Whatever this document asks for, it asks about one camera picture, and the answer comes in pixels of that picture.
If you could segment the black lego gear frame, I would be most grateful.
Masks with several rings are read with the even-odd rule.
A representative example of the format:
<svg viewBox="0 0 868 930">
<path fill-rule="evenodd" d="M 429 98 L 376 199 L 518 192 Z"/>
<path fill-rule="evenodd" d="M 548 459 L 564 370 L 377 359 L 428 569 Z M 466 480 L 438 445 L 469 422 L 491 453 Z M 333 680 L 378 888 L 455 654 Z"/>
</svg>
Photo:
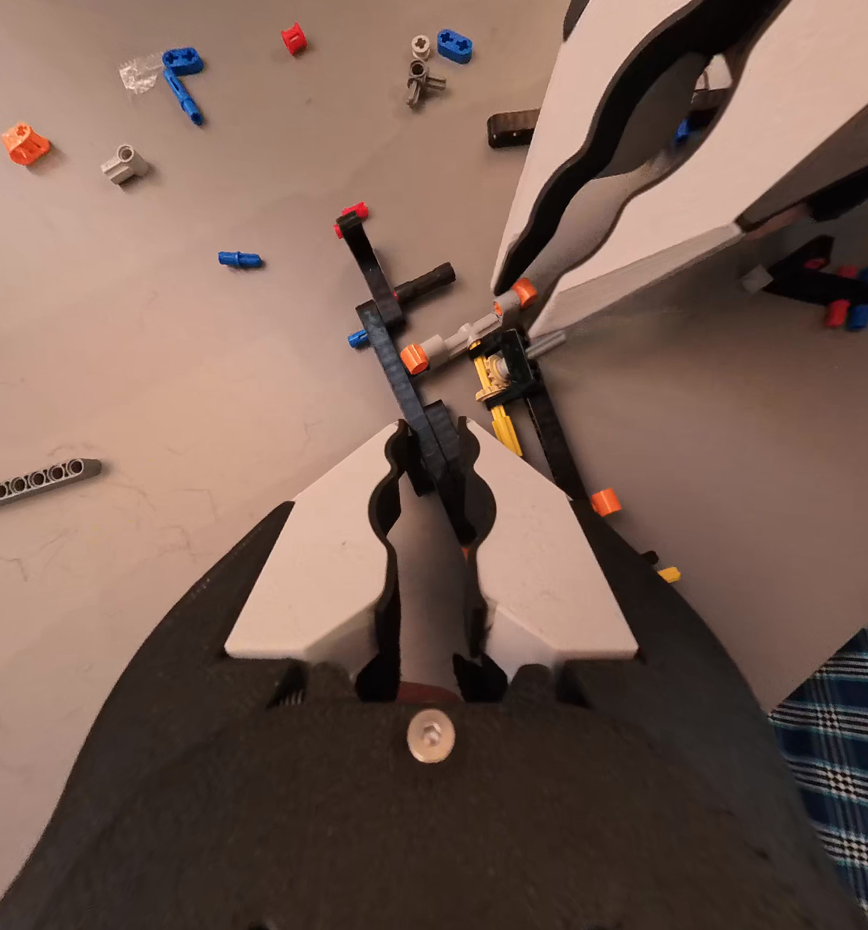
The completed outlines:
<svg viewBox="0 0 868 930">
<path fill-rule="evenodd" d="M 482 384 L 477 401 L 492 411 L 544 391 L 539 359 L 566 340 L 566 331 L 557 330 L 531 342 L 519 328 L 498 330 L 483 337 L 468 353 Z"/>
</svg>

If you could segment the small black lego assembly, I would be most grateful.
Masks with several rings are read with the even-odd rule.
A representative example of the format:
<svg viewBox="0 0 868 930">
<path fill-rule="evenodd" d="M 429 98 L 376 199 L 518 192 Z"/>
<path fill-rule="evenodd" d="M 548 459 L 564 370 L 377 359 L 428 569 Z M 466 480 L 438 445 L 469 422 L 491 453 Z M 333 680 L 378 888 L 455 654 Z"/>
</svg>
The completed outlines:
<svg viewBox="0 0 868 930">
<path fill-rule="evenodd" d="M 770 267 L 755 266 L 741 279 L 748 294 L 766 293 L 824 310 L 823 327 L 868 328 L 868 265 L 831 265 L 835 238 L 818 235 Z"/>
</svg>

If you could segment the grey orange-ended lego link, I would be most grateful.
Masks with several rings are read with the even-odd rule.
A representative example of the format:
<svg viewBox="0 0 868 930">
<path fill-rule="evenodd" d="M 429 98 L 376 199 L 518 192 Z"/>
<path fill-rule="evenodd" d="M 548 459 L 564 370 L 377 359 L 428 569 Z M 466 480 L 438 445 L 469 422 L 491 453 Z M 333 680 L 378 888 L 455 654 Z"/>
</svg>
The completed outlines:
<svg viewBox="0 0 868 930">
<path fill-rule="evenodd" d="M 405 346 L 399 356 L 410 376 L 434 370 L 466 353 L 473 345 L 493 332 L 517 322 L 520 314 L 537 299 L 537 290 L 526 277 L 495 297 L 493 308 L 484 316 L 464 324 L 450 337 L 434 335 Z"/>
</svg>

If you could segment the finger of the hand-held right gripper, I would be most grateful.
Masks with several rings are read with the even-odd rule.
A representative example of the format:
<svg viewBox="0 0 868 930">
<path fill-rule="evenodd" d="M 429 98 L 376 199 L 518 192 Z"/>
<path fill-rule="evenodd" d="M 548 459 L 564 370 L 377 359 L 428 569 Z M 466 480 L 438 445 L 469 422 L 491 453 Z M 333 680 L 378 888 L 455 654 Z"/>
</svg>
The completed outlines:
<svg viewBox="0 0 868 930">
<path fill-rule="evenodd" d="M 734 58 L 786 2 L 571 2 L 496 257 L 495 294 L 528 272 L 556 283 L 670 170 L 700 74 Z"/>
<path fill-rule="evenodd" d="M 846 126 L 868 121 L 868 2 L 786 2 L 734 58 L 700 74 L 693 134 L 614 232 L 553 283 L 535 272 L 540 337 L 577 326 L 740 241 L 736 219 Z"/>
</svg>

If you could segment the dark grey lego connector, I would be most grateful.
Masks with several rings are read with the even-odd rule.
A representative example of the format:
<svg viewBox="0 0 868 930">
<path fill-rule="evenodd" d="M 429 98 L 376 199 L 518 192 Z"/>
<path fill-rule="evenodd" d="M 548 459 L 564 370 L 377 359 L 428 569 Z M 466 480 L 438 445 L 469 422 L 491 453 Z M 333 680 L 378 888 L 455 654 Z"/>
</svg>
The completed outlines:
<svg viewBox="0 0 868 930">
<path fill-rule="evenodd" d="M 432 76 L 427 64 L 421 61 L 412 61 L 409 66 L 406 82 L 406 104 L 415 110 L 432 94 L 439 94 L 447 87 L 447 81 L 438 76 Z"/>
</svg>

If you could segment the light grey lego connector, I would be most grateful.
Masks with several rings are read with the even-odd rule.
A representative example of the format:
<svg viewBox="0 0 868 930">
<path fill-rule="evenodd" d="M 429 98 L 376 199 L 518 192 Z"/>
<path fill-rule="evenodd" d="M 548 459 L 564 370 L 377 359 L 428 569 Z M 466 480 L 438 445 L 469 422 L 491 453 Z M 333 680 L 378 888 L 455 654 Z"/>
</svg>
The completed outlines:
<svg viewBox="0 0 868 930">
<path fill-rule="evenodd" d="M 101 165 L 104 177 L 117 187 L 145 178 L 149 170 L 149 163 L 130 144 L 118 146 L 115 155 Z"/>
</svg>

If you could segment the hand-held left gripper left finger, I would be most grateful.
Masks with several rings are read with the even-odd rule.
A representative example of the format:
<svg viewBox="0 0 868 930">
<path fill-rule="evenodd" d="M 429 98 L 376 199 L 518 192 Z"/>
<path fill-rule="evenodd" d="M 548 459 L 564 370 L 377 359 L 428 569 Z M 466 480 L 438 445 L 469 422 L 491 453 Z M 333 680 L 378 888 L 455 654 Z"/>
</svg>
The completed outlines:
<svg viewBox="0 0 868 930">
<path fill-rule="evenodd" d="M 225 643 L 229 656 L 329 663 L 362 700 L 397 697 L 402 605 L 388 536 L 402 515 L 410 438 L 395 421 L 290 503 Z"/>
</svg>

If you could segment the clear lego piece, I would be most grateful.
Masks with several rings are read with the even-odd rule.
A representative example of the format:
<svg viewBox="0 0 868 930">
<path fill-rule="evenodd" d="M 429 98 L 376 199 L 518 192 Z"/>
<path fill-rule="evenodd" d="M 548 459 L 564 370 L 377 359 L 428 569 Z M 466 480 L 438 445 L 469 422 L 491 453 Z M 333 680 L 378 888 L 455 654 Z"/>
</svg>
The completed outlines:
<svg viewBox="0 0 868 930">
<path fill-rule="evenodd" d="M 162 69 L 162 53 L 156 52 L 123 63 L 119 67 L 119 74 L 124 88 L 134 95 L 140 95 L 156 85 Z"/>
</svg>

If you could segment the orange lego connector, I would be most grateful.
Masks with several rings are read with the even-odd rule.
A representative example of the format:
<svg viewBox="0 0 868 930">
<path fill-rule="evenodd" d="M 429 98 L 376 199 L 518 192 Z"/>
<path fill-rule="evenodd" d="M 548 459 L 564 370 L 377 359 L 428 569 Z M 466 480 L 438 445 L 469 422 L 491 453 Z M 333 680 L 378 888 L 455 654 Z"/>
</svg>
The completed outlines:
<svg viewBox="0 0 868 930">
<path fill-rule="evenodd" d="M 14 164 L 29 167 L 52 148 L 51 142 L 38 134 L 29 124 L 18 123 L 0 136 L 9 158 Z"/>
</svg>

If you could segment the black lego chassis assembly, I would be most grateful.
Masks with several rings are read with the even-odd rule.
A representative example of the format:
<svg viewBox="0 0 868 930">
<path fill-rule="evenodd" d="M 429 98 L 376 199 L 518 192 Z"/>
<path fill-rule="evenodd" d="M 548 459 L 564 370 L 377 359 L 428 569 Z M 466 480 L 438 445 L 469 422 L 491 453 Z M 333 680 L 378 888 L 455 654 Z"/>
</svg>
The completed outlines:
<svg viewBox="0 0 868 930">
<path fill-rule="evenodd" d="M 463 545 L 472 539 L 472 531 L 461 511 L 465 502 L 465 481 L 460 476 L 461 452 L 458 430 L 442 401 L 424 403 L 416 379 L 430 372 L 410 376 L 400 359 L 394 337 L 403 331 L 406 311 L 419 300 L 455 281 L 451 263 L 402 285 L 391 286 L 363 227 L 356 216 L 339 217 L 335 233 L 346 242 L 366 280 L 371 298 L 356 311 L 361 330 L 348 338 L 353 348 L 370 346 L 382 367 L 403 419 L 412 435 L 409 464 L 406 470 L 418 496 L 436 491 Z M 544 383 L 544 391 L 524 401 L 528 407 L 544 458 L 553 482 L 576 501 L 588 502 L 602 517 L 619 512 L 622 505 L 612 488 L 589 495 L 566 442 L 556 410 Z M 521 456 L 521 444 L 508 412 L 508 406 L 490 411 L 492 428 L 498 441 Z"/>
</svg>

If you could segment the grey holed lego beam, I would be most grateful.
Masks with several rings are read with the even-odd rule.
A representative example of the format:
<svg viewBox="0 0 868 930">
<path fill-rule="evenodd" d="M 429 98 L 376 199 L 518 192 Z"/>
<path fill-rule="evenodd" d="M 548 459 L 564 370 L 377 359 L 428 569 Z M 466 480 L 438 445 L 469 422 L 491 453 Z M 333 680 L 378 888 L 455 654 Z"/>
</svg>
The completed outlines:
<svg viewBox="0 0 868 930">
<path fill-rule="evenodd" d="M 97 477 L 99 459 L 66 459 L 48 467 L 0 481 L 0 507 Z"/>
</svg>

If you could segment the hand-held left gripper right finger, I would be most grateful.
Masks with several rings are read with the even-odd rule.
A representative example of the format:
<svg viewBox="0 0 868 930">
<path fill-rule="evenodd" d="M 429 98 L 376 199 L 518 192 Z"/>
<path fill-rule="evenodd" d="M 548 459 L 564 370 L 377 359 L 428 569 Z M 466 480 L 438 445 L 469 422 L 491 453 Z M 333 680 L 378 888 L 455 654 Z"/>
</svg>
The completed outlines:
<svg viewBox="0 0 868 930">
<path fill-rule="evenodd" d="M 499 701 L 516 674 L 629 661 L 637 640 L 573 502 L 467 418 L 457 424 L 466 535 L 464 632 L 453 656 L 466 701 Z"/>
</svg>

